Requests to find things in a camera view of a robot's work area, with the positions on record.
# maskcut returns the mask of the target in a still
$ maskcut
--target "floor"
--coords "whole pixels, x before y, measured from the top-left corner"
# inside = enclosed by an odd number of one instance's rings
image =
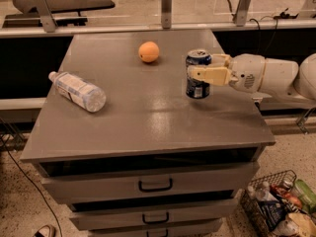
[[[18,13],[12,6],[11,0],[0,0],[0,17],[3,15]],[[154,6],[148,6],[144,11],[142,6],[132,4],[131,10],[138,14],[125,15],[126,1],[131,0],[114,0],[117,2],[118,10],[111,12],[99,12],[101,16],[93,18],[97,12],[90,12],[91,17],[89,24],[100,25],[103,20],[121,23],[128,21],[141,21],[146,18],[145,23],[157,23],[159,17],[155,15],[157,11],[157,1],[153,0]],[[227,0],[183,0],[187,6],[180,11],[181,3],[177,3],[175,8],[175,21],[181,22],[205,22],[205,21],[227,21],[231,20]],[[232,7],[236,6],[237,0],[231,0]],[[206,3],[206,9],[211,13],[205,15],[202,8],[197,3]],[[251,5],[250,17],[262,19],[262,17],[272,17],[289,8],[287,13],[295,14],[303,4],[304,0],[253,0]],[[309,134],[303,134],[295,124],[295,118],[269,118],[266,119],[276,137],[276,144],[267,147],[259,159],[261,169],[258,171],[256,178],[265,175],[274,174],[284,170],[292,170],[296,175],[303,179],[312,190],[316,191],[316,182],[314,179],[316,164],[316,118],[311,118],[306,127]],[[11,155],[16,159],[25,173],[35,182],[43,193],[51,209],[54,211],[61,229],[63,237],[86,237],[86,232],[79,232],[68,220],[70,210],[65,205],[56,204],[40,184],[40,175],[33,166],[19,162],[21,151],[11,150]],[[60,237],[57,223],[51,211],[48,209],[39,191],[27,180],[22,172],[9,157],[9,153],[3,151],[0,153],[0,236],[5,237],[27,237],[33,234],[42,226],[52,224],[56,229],[56,237]],[[216,233],[208,234],[206,237],[254,237],[257,236],[253,227],[249,223],[243,209],[239,205],[235,212],[223,219],[223,224]]]

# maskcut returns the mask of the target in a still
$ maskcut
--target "metal post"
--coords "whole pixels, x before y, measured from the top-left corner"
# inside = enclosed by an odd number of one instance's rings
[[[161,0],[161,25],[163,29],[171,28],[172,0]]]
[[[46,0],[34,0],[34,2],[39,12],[39,17],[43,29],[47,33],[55,32],[57,24],[51,16]]]
[[[233,22],[237,27],[242,27],[246,24],[250,2],[251,0],[239,0],[236,14],[233,19]]]

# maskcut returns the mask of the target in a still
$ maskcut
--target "can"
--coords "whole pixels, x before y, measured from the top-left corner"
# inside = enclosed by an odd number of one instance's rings
[[[188,52],[186,58],[187,95],[193,99],[203,99],[209,95],[209,84],[191,78],[188,73],[190,65],[208,65],[211,62],[210,53],[205,49],[194,49]]]

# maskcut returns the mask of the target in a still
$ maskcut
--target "drawer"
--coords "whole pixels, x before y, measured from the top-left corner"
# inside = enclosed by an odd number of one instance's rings
[[[88,237],[176,237],[189,236],[194,234],[208,234],[217,232],[222,224],[221,219],[212,219],[207,221],[192,222],[192,224],[174,225],[170,227],[161,227],[156,229],[142,229],[109,233],[104,230],[90,231]]]
[[[58,203],[236,190],[246,187],[259,169],[257,162],[173,168],[134,173],[47,178],[43,186]]]
[[[161,225],[182,221],[203,220],[228,216],[236,208],[236,198],[198,202],[182,202],[72,213],[70,220],[78,230],[110,229]]]

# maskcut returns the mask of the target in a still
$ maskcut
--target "bottle cap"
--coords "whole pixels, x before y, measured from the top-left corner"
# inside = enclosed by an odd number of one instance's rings
[[[53,82],[55,80],[56,74],[57,73],[55,71],[52,71],[49,73],[48,78],[51,82]]]

